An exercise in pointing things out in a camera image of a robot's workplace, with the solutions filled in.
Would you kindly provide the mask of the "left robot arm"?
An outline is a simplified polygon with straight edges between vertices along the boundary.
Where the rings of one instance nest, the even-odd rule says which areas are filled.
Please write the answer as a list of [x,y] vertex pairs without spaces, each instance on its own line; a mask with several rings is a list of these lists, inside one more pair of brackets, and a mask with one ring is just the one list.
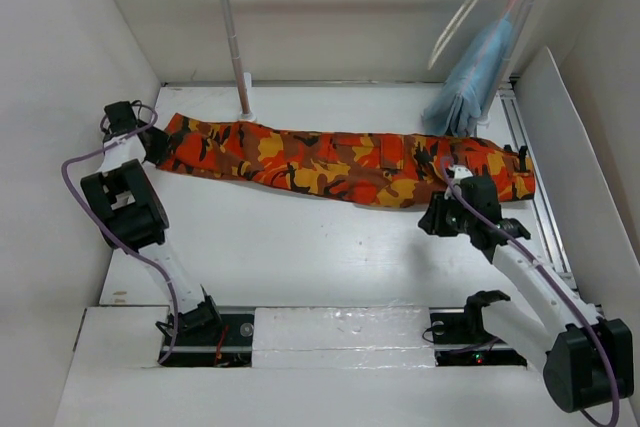
[[177,305],[166,322],[157,324],[161,332],[212,343],[222,334],[222,317],[172,249],[167,213],[143,168],[145,162],[157,165],[165,159],[169,137],[136,115],[134,109],[142,106],[119,101],[104,108],[106,152],[98,171],[81,179],[81,190],[91,212],[114,235],[106,242],[141,256],[163,294]]

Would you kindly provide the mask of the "orange camouflage trousers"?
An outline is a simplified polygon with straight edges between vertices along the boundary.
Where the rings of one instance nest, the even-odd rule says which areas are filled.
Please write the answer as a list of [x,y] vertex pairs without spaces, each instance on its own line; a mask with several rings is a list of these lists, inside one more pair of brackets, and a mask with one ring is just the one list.
[[168,152],[158,166],[163,171],[364,206],[425,205],[446,189],[442,168],[451,164],[490,177],[502,202],[528,200],[536,190],[533,162],[524,150],[476,137],[284,130],[181,114],[165,131]]

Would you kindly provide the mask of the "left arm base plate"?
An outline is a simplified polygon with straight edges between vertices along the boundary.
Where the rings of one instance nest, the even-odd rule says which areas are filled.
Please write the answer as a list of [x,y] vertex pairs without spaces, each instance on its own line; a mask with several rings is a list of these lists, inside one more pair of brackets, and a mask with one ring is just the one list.
[[163,367],[244,368],[252,365],[255,309],[222,307],[222,326],[213,331],[199,329],[191,333],[179,333],[176,344],[170,349],[169,323],[157,322],[162,333],[163,345],[159,352]]

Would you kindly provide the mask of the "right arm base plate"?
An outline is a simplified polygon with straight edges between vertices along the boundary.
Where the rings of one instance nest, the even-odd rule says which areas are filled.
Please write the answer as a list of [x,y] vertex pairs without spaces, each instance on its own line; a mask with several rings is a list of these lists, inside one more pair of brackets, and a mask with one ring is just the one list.
[[422,338],[434,350],[437,367],[526,367],[527,361],[501,339],[473,333],[462,308],[430,308]]

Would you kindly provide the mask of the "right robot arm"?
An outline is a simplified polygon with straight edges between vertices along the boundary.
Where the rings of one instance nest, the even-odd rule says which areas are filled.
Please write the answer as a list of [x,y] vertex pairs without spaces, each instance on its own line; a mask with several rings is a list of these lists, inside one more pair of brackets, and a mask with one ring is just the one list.
[[445,169],[444,179],[445,191],[432,195],[419,228],[441,238],[467,236],[533,311],[527,314],[500,290],[479,291],[463,308],[465,334],[514,349],[541,373],[560,410],[579,412],[596,425],[590,408],[608,404],[608,423],[616,425],[622,400],[635,390],[630,328],[603,317],[530,250],[529,231],[503,216],[491,178],[454,165]]

